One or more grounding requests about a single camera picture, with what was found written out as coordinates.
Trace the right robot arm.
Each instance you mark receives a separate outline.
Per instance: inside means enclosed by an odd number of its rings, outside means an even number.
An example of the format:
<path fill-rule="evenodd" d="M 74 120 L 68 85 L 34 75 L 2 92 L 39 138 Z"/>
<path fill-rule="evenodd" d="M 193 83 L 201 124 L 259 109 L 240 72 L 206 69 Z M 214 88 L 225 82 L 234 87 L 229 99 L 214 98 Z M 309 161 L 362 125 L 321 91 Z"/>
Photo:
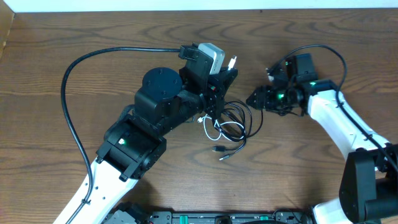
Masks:
<path fill-rule="evenodd" d="M 246 103 L 280 116 L 295 108 L 329 135 L 345 159 L 339 196 L 311 208 L 302 223 L 380 223 L 397 215 L 397 145 L 373 131 L 331 80 L 321 80 L 312 56 L 287 57 L 269 72 L 270 85 Z"/>

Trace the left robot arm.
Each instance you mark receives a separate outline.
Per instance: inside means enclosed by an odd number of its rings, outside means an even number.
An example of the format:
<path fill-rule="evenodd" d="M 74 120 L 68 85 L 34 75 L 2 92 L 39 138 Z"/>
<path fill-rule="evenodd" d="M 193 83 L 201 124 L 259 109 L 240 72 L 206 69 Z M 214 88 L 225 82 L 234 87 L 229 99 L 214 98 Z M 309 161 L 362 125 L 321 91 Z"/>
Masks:
<path fill-rule="evenodd" d="M 221 51 L 183 46 L 177 52 L 185 66 L 144 75 L 134 103 L 106 131 L 95 160 L 85 161 L 87 175 L 57 223 L 102 222 L 165 152 L 167 133 L 198 113 L 221 116 L 238 74 L 235 59 L 224 66 Z"/>

